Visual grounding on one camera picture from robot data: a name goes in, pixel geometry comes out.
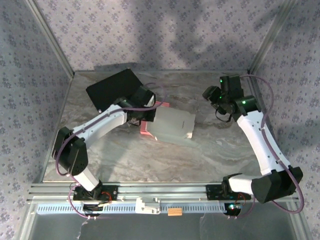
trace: gray marble tabletop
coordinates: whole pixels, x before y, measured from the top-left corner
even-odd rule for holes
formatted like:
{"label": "gray marble tabletop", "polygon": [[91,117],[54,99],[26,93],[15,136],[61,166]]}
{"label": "gray marble tabletop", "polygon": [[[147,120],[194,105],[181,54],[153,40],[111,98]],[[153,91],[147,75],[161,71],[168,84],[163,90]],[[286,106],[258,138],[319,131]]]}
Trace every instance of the gray marble tabletop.
{"label": "gray marble tabletop", "polygon": [[[98,115],[86,87],[112,75],[110,72],[75,74],[59,127],[73,128]],[[208,86],[219,86],[221,72],[141,72],[144,84],[161,83],[166,102],[195,113],[191,141],[194,146],[156,141],[127,124],[115,128],[88,149],[89,169],[103,182],[220,182],[229,174],[259,175],[257,158],[237,123],[216,119],[215,110],[202,98]],[[249,85],[242,83],[246,94]],[[161,89],[152,89],[158,99]],[[56,174],[55,161],[48,160],[44,182],[70,181]]]}

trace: purple floral pattern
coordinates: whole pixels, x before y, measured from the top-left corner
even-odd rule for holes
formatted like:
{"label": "purple floral pattern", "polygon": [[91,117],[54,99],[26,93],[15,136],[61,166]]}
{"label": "purple floral pattern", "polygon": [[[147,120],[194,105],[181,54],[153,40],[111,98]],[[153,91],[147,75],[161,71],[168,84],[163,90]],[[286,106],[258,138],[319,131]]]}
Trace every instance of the purple floral pattern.
{"label": "purple floral pattern", "polygon": [[[320,239],[320,3],[298,1],[257,75],[275,94],[270,124],[281,150],[303,171],[304,213],[313,239]],[[268,88],[259,83],[270,105]]]}
{"label": "purple floral pattern", "polygon": [[11,240],[49,149],[68,77],[24,1],[1,1],[0,9],[0,239]]}
{"label": "purple floral pattern", "polygon": [[74,71],[245,70],[282,1],[37,3]]}

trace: aluminum frame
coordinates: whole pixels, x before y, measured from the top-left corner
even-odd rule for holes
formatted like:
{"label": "aluminum frame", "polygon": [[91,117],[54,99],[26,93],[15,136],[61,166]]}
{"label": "aluminum frame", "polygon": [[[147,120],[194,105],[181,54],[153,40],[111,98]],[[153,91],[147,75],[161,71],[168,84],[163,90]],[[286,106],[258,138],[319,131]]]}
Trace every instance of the aluminum frame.
{"label": "aluminum frame", "polygon": [[[73,182],[56,182],[56,183],[35,183],[31,186],[27,196],[27,208],[23,218],[23,225],[17,233],[19,240],[29,239],[35,215],[38,206],[41,204],[66,204],[70,186]],[[217,184],[219,182],[108,182],[104,185],[117,185],[118,196],[114,204],[128,204],[128,206],[136,202],[136,198],[159,198],[163,206],[167,204],[196,204],[197,206],[207,206],[208,204],[232,203],[233,201],[209,201],[206,195],[206,185]],[[283,197],[277,202],[286,203],[289,210],[297,208],[299,204],[298,195]],[[297,239],[312,239],[309,227],[307,225],[303,212],[290,216],[293,230]]]}

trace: purple cable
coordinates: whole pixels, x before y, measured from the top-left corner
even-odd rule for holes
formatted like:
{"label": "purple cable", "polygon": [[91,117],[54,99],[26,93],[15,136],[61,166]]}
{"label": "purple cable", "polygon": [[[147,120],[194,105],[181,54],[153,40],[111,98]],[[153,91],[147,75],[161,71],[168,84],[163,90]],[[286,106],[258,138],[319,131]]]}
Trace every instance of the purple cable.
{"label": "purple cable", "polygon": [[77,185],[74,185],[74,186],[70,189],[70,191],[69,191],[69,193],[68,193],[68,201],[69,201],[70,206],[72,207],[72,209],[73,209],[80,217],[83,217],[83,218],[87,219],[88,217],[87,217],[86,215],[82,214],[81,212],[79,212],[79,211],[76,209],[76,207],[74,206],[74,204],[72,203],[72,201],[71,201],[71,193],[76,189],[76,187],[77,187]]}
{"label": "purple cable", "polygon": [[289,214],[298,214],[300,213],[303,209],[304,209],[304,206],[305,206],[305,199],[304,199],[304,195],[301,191],[301,188],[299,186],[299,183],[297,182],[297,180],[295,179],[295,177],[293,176],[293,174],[289,171],[289,169],[286,167],[286,165],[280,160],[279,156],[277,155],[277,153],[275,152],[275,150],[273,149],[273,147],[271,146],[268,138],[267,138],[267,135],[266,135],[266,132],[265,132],[265,129],[264,129],[264,126],[265,126],[265,123],[266,123],[266,120],[267,120],[267,117],[269,116],[269,114],[271,113],[272,111],[272,108],[274,106],[274,102],[275,102],[275,99],[274,99],[274,91],[272,90],[272,87],[270,85],[270,83],[260,77],[260,76],[256,76],[256,75],[252,75],[252,74],[248,74],[248,75],[243,75],[243,76],[240,76],[240,78],[249,78],[249,77],[253,77],[253,78],[256,78],[256,79],[259,79],[261,81],[263,81],[269,88],[270,90],[270,94],[271,94],[271,105],[270,105],[270,108],[268,109],[268,111],[265,113],[265,115],[263,116],[262,118],[262,121],[261,121],[261,133],[262,133],[262,136],[263,136],[263,139],[267,145],[267,147],[269,148],[271,154],[273,155],[273,157],[275,158],[275,160],[278,162],[278,164],[281,165],[281,167],[287,172],[287,174],[289,175],[289,177],[291,178],[293,184],[295,185],[296,187],[296,191],[298,192],[298,195],[299,195],[299,199],[300,199],[300,206],[297,210],[288,210],[282,206],[280,206],[278,203],[276,203],[274,200],[272,201],[273,204],[275,206],[277,206],[279,209],[285,211],[286,213],[289,213]]}
{"label": "purple cable", "polygon": [[[154,82],[150,82],[150,83],[147,83],[145,86],[151,85],[151,84],[156,85]],[[108,118],[110,115],[115,114],[115,113],[117,113],[117,112],[121,112],[121,111],[140,111],[140,112],[142,112],[142,111],[154,110],[154,109],[160,107],[160,106],[165,102],[165,100],[166,100],[166,98],[167,98],[167,93],[166,93],[165,88],[164,88],[162,85],[158,85],[158,86],[162,88],[163,95],[164,95],[163,100],[162,100],[159,104],[155,104],[155,105],[152,106],[152,107],[123,107],[123,108],[119,108],[119,109],[113,110],[113,111],[111,111],[109,114],[106,114],[106,115],[98,118],[97,120],[93,121],[93,122],[90,123],[88,126],[86,126],[84,129],[81,129],[81,130],[79,130],[79,131],[76,131],[76,132],[74,132],[71,136],[69,136],[69,137],[63,142],[63,144],[62,144],[62,146],[60,147],[60,149],[59,149],[59,151],[58,151],[58,153],[57,153],[57,155],[56,155],[56,158],[55,158],[55,170],[56,170],[56,172],[58,173],[58,175],[60,175],[60,176],[65,176],[65,175],[69,174],[69,172],[66,172],[66,173],[61,173],[61,172],[60,172],[60,170],[59,170],[59,159],[60,159],[60,156],[61,156],[61,154],[62,154],[62,151],[65,149],[65,147],[67,146],[67,144],[71,141],[71,139],[73,139],[76,135],[82,133],[83,131],[91,128],[91,127],[94,126],[94,125],[96,125],[97,123],[99,123],[99,122],[102,121],[103,119]]]}

